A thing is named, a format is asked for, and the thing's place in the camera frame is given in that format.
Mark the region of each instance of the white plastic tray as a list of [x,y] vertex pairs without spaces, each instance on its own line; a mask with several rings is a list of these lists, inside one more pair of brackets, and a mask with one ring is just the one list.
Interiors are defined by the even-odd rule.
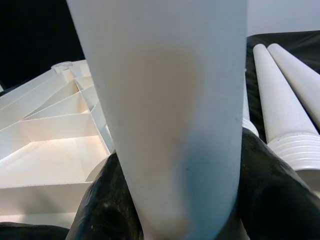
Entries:
[[85,60],[0,97],[0,222],[70,227],[113,150]]

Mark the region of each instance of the black fabric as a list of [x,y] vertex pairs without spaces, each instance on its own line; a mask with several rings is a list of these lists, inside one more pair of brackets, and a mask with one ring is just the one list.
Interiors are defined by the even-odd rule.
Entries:
[[320,31],[267,33],[253,35],[247,38],[245,76],[250,119],[256,126],[260,138],[263,141],[266,141],[266,135],[253,48],[257,44],[264,44],[268,47],[273,43],[279,44],[320,74]]
[[320,199],[245,128],[238,209],[250,240],[320,240]]
[[69,229],[51,225],[0,223],[0,240],[65,240]]
[[84,194],[66,240],[142,240],[118,156],[113,153]]

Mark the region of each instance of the white wall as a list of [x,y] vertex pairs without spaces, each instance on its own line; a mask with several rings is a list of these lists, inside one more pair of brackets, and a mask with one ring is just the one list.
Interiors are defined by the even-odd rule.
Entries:
[[247,36],[320,30],[320,0],[248,0]]

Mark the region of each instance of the pvc pipe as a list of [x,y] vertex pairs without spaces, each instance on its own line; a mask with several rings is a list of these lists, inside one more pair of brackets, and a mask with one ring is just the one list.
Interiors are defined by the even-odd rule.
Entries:
[[242,127],[249,129],[257,137],[259,137],[258,130],[256,129],[255,125],[250,121],[248,94],[247,94],[247,86],[246,86],[246,76],[244,76],[244,81],[243,81],[243,114],[242,115],[243,115],[242,116]]
[[246,0],[67,2],[144,239],[214,239],[237,197]]
[[271,44],[268,51],[320,128],[320,75],[276,43]]
[[320,169],[320,136],[266,47],[253,48],[268,146],[294,170]]

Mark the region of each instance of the black background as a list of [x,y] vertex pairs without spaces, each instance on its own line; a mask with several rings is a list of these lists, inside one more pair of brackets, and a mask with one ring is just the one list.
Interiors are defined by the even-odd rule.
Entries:
[[65,0],[0,0],[0,47],[4,89],[85,58]]

